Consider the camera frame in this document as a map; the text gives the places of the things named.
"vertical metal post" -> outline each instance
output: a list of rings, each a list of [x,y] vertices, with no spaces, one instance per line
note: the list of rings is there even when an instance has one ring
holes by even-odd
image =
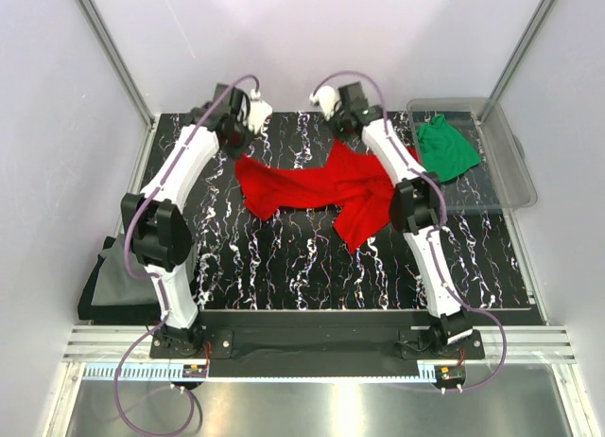
[[[124,60],[120,56],[109,30],[105,26],[105,23],[103,22],[103,19],[96,8],[95,2],[93,0],[76,1],[80,5],[80,8],[82,9],[82,12],[84,13],[84,16],[86,17],[91,29],[95,33],[99,44],[105,51],[107,58],[112,64],[115,74],[119,77],[120,82],[122,82],[124,90],[126,90],[126,93],[132,101],[132,104],[141,116],[141,119],[145,123],[147,129],[150,129],[153,125],[154,116],[145,103],[141,92],[139,92],[139,89],[134,83],[134,79],[130,75],[129,69],[124,63]]]
[[[492,101],[498,102],[504,94],[504,91],[512,80],[514,73],[517,71],[519,64],[523,60],[523,57],[526,55],[527,51],[529,50],[529,47],[536,38],[536,35],[544,24],[546,18],[548,17],[548,14],[555,7],[557,1],[558,0],[540,1],[538,8],[536,8],[533,15],[531,16],[529,24],[527,24],[527,27],[523,32],[519,43],[515,46],[514,51],[510,56],[509,62],[507,63],[507,66],[504,67],[504,71],[500,75],[500,78],[498,79],[497,83],[495,84],[495,87],[492,90],[492,94],[490,95],[490,99]]]

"metallic floor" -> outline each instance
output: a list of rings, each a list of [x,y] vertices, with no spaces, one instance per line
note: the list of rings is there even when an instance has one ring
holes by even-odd
[[[484,366],[470,366],[469,371],[468,384],[489,373]],[[157,382],[121,384],[124,408],[160,386]],[[554,377],[545,366],[510,365],[480,391],[446,396],[390,385],[268,383],[208,383],[195,394],[203,408],[203,423],[199,428],[196,413],[183,436],[571,435]],[[169,432],[182,424],[188,412],[185,397],[163,391],[142,402],[129,417],[148,431]],[[116,415],[111,382],[84,381],[67,435],[136,435],[114,419]]]

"clear plastic container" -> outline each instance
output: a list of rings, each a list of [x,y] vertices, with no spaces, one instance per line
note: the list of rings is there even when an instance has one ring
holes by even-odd
[[[487,98],[413,99],[407,104],[407,113],[421,160],[418,129],[435,114],[444,114],[481,157],[478,166],[442,184],[448,211],[497,211],[536,203],[523,149],[499,104]]]

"black mounting plate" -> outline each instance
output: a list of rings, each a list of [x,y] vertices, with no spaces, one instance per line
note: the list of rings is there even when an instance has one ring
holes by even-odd
[[[210,359],[227,359],[231,357],[233,347],[233,331],[225,328],[205,330],[204,343],[210,342]],[[151,343],[151,358],[206,358],[206,353],[202,349],[194,352],[183,352],[172,345],[166,345],[161,340],[153,336]]]
[[[422,341],[424,334],[428,330],[401,330],[399,332],[399,341],[407,341],[410,345],[414,345],[416,341]],[[473,330],[473,333],[468,338],[444,347],[439,353],[428,349],[423,352],[415,351],[401,345],[401,358],[407,360],[418,359],[451,359],[459,360],[461,348],[464,349],[464,359],[485,359],[485,350],[483,349],[483,340],[478,330]]]

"white plastic part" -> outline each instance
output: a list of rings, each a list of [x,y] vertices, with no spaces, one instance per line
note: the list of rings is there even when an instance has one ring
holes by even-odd
[[[186,262],[177,265],[173,271],[166,271],[156,265],[147,265],[145,270],[148,273],[157,273],[162,278],[166,298],[168,299],[169,309],[165,309],[162,293],[158,285],[158,278],[151,278],[155,293],[158,296],[162,316],[169,311],[166,325],[174,328],[189,328],[198,316],[198,306],[191,297],[191,289],[187,280]]]
[[[415,179],[418,175],[410,169],[425,172],[424,167],[420,166],[414,157],[409,154],[404,144],[395,134],[392,123],[388,121],[387,125],[389,133],[385,133],[385,122],[382,118],[371,122],[363,129],[361,140],[378,157],[393,185],[398,184],[403,179]]]
[[[246,122],[249,130],[254,134],[258,134],[263,128],[267,117],[271,114],[273,114],[273,108],[271,108],[266,101],[253,99],[250,103],[250,113],[248,114],[248,120]]]
[[[417,172],[425,172],[424,167],[407,151],[404,144],[395,134],[390,121],[387,122],[388,132],[382,119],[371,122],[361,133],[361,140],[376,155],[383,168],[387,171],[393,186],[403,179],[418,178]],[[434,226],[421,229],[417,235],[404,234],[404,239],[410,246],[421,277],[423,278],[428,313],[436,318],[450,316],[460,311],[460,304],[450,294],[447,288],[456,291],[450,271],[447,268],[439,231]],[[469,336],[473,330],[455,335],[448,343]]]
[[[220,148],[216,134],[204,127],[199,127],[189,145],[185,145],[194,128],[195,125],[189,125],[182,129],[179,140],[160,171],[141,190],[145,196],[148,196],[154,189],[160,187],[160,192],[154,200],[164,201],[169,199],[179,207],[181,212],[199,174]],[[164,175],[170,169],[177,156],[180,156],[179,161],[162,184]]]
[[[319,106],[325,119],[330,120],[330,117],[334,115],[337,103],[340,101],[340,96],[336,89],[324,85],[315,94],[311,94],[309,101],[311,101],[312,106]]]

